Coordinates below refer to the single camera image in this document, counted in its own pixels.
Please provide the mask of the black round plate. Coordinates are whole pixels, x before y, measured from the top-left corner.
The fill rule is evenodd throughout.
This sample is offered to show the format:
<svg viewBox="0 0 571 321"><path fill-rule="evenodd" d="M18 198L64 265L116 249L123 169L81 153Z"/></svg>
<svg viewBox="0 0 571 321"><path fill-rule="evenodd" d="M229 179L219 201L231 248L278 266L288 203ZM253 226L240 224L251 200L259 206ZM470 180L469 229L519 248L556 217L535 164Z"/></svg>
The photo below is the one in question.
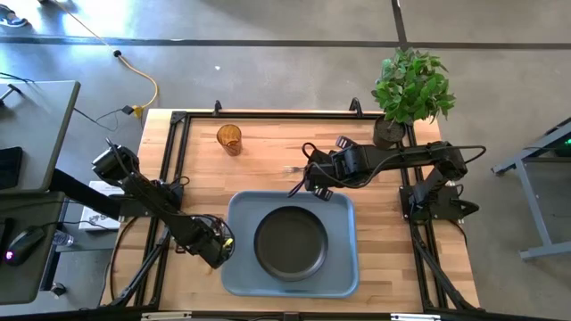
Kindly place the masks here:
<svg viewBox="0 0 571 321"><path fill-rule="evenodd" d="M272 210L257 226L253 248L261 267L284 282L316 274L325 263L328 235L321 220L298 206Z"/></svg>

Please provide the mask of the black aluminium table frame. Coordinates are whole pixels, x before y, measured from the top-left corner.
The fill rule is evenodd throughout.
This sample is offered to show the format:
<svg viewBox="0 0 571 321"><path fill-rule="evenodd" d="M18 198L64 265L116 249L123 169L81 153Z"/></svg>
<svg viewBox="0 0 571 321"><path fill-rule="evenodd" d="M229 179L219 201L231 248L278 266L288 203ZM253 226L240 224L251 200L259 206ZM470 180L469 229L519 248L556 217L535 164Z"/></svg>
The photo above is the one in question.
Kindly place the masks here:
<svg viewBox="0 0 571 321"><path fill-rule="evenodd" d="M161 164L161 178L168 175L170 169L170 155L176 127L183 127L180 138L178 158L174 166L175 175L180 177L184 168L187 141L190 135L191 122L194 119L293 119L300 122L304 119L331 122L333 120L357 124L360 121L373 121L377 118L375 113L363 113L357 118L355 112L350 111L261 111L261 110L228 110L221 111L215 117L213 111L208 110L173 110L170 113L170 127L166 136L165 150ZM417 146L416 134L412 126L407 128L408 145L397 144L396 147ZM401 169L403 185L413 186L423 180L422 167ZM410 228L412 256L415 260L417 273L419 302L422 310L417 314L421 319L434 321L469 321L483 316L484 309L477 308L469 303L453 285L440 265L435 245L435 234L432 225L434 219L417 222L405 219ZM157 240L158 221L151 219L142 252L142 263L134 274L133 279L115 299L103 306L110 316L116 317L119 313L125 317L140 316L148 319L152 314L161 313L160 303L167 273L168 256L170 251L171 234L167 233L161 240ZM359 311L308 311L278 309L276 311L250 309L232 310L199 310L174 311L174 316L183 318L223 318L232 321L260 321L262 319L275 319L277 321L325 321L325 320L351 320L373 321L388 320L405 321L408 315L397 312L393 315L387 312Z"/></svg>

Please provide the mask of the amber ribbed glass cup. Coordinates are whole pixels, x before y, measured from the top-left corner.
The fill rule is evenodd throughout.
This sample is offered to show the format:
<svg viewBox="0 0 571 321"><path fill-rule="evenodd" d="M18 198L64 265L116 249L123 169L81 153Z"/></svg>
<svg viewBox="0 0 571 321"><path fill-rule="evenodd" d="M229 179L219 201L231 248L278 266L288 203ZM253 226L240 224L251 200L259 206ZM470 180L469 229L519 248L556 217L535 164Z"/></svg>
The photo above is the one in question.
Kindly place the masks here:
<svg viewBox="0 0 571 321"><path fill-rule="evenodd" d="M222 126L217 132L217 141L229 156L237 156L242 151L242 132L233 124Z"/></svg>

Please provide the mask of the blue plastic tray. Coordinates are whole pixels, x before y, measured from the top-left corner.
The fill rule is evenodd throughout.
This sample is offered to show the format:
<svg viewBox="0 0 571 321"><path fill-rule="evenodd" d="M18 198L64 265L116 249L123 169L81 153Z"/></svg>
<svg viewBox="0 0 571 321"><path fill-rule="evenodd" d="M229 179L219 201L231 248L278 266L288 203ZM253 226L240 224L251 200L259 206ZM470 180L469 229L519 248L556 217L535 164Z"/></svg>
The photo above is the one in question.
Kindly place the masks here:
<svg viewBox="0 0 571 321"><path fill-rule="evenodd" d="M254 254L257 226L272 210L284 206L311 211L321 220L328 235L325 263L316 274L298 282L272 277ZM307 192L288 197L279 191L243 191L235 194L228 205L228 225L236 238L236 247L222 266L221 280L224 288L234 295L342 299L358 288L355 209L352 200L342 193L334 194L326 202Z"/></svg>

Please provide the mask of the clear water bottle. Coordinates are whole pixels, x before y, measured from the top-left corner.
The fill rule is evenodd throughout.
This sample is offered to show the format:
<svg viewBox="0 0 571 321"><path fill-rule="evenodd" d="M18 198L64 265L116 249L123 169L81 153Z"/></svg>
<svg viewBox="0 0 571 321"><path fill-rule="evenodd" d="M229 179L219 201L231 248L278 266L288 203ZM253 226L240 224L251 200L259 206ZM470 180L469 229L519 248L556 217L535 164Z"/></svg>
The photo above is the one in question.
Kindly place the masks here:
<svg viewBox="0 0 571 321"><path fill-rule="evenodd" d="M68 233L60 230L54 232L53 245L55 246L70 247L74 244L74 241L74 237Z"/></svg>

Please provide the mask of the black computer mouse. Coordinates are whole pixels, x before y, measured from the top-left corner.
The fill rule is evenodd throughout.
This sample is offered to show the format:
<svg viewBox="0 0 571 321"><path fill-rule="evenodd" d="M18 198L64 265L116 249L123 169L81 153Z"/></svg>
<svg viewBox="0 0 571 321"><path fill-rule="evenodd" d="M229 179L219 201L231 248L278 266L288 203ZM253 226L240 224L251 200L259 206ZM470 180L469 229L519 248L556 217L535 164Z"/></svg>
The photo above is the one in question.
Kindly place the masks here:
<svg viewBox="0 0 571 321"><path fill-rule="evenodd" d="M23 264L45 236L46 233L40 226L24 229L8 245L4 254L5 263L13 267Z"/></svg>

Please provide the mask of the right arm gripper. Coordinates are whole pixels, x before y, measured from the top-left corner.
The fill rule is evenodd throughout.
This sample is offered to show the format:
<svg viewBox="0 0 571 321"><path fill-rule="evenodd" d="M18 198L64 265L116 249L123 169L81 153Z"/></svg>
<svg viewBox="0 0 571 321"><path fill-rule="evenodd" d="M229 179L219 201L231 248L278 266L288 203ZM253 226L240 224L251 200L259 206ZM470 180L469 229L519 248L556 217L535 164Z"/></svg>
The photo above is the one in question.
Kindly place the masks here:
<svg viewBox="0 0 571 321"><path fill-rule="evenodd" d="M339 136L335 145L340 149L354 146L356 143L347 136ZM343 159L336 157L335 152L325 153L312 146L311 153L306 152L305 189L322 201L328 202L333 192L330 187L359 188L354 177L349 177L343 165Z"/></svg>

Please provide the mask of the grey office desk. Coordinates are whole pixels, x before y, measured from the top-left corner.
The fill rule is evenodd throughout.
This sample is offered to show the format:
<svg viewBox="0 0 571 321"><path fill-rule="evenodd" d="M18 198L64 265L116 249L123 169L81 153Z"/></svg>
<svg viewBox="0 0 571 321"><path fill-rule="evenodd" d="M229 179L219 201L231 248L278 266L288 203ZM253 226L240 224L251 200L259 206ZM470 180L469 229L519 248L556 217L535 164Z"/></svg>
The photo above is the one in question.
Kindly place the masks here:
<svg viewBox="0 0 571 321"><path fill-rule="evenodd" d="M0 194L48 189L79 90L76 80L0 85L0 149L22 149L18 183Z"/></svg>

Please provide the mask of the person's shoe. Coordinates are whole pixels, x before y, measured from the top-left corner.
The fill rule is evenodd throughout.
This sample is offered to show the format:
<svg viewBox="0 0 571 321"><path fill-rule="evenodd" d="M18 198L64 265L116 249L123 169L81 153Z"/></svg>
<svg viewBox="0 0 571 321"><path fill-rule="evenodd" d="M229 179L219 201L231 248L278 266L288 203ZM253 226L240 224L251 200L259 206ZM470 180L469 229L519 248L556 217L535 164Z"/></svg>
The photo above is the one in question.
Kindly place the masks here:
<svg viewBox="0 0 571 321"><path fill-rule="evenodd" d="M0 26L21 28L28 24L28 20L19 17L16 12L5 4L0 4Z"/></svg>

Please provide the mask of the green potted plant black pot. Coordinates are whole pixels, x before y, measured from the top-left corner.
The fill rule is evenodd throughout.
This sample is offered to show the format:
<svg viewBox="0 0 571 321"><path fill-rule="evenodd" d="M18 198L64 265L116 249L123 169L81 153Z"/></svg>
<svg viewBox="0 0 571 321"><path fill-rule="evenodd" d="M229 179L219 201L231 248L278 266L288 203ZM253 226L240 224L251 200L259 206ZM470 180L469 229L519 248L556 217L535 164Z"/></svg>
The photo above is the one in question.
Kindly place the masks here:
<svg viewBox="0 0 571 321"><path fill-rule="evenodd" d="M397 48L393 57L382 61L371 91L383 112L374 125L376 147L389 149L399 143L417 120L434 121L448 115L456 97L447 72L440 57L413 48Z"/></svg>

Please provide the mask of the grey metal side table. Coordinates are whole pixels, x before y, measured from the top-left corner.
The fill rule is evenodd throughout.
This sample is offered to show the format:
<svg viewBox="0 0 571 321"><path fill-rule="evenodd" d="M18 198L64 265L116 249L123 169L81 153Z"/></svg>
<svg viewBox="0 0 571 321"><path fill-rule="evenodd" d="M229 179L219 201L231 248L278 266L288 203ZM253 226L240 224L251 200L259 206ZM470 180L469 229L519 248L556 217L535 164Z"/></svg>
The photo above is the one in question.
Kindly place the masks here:
<svg viewBox="0 0 571 321"><path fill-rule="evenodd" d="M544 217L571 218L571 117L550 128L536 142L492 167L501 176L515 170L542 244L519 255L523 260L571 254L571 240L552 240Z"/></svg>

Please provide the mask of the dark office desk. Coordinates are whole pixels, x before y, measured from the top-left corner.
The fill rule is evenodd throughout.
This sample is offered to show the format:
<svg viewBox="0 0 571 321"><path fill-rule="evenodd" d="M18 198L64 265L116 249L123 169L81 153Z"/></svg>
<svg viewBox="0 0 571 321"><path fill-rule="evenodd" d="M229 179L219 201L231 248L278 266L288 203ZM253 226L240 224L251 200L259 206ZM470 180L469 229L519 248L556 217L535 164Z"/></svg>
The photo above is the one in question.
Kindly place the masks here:
<svg viewBox="0 0 571 321"><path fill-rule="evenodd" d="M37 297L64 201L58 192L0 195L0 305L30 303ZM42 227L45 238L23 264L7 265L8 245L30 226Z"/></svg>

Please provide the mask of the white paper booklet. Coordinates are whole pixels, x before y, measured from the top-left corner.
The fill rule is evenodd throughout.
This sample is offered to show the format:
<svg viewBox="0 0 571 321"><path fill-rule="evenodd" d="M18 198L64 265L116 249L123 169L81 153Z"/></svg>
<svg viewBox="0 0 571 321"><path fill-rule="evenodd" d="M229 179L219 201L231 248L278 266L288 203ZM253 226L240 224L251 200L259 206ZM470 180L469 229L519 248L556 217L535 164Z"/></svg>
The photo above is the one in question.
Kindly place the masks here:
<svg viewBox="0 0 571 321"><path fill-rule="evenodd" d="M123 194L123 191L114 185L109 185L104 181L90 181L89 186L95 189L97 192L102 193L106 196L112 194ZM106 231L106 230L118 230L120 227L120 222L108 218L105 215L94 211L88 207L84 207L82 210L82 215L79 223L79 230L84 231Z"/></svg>

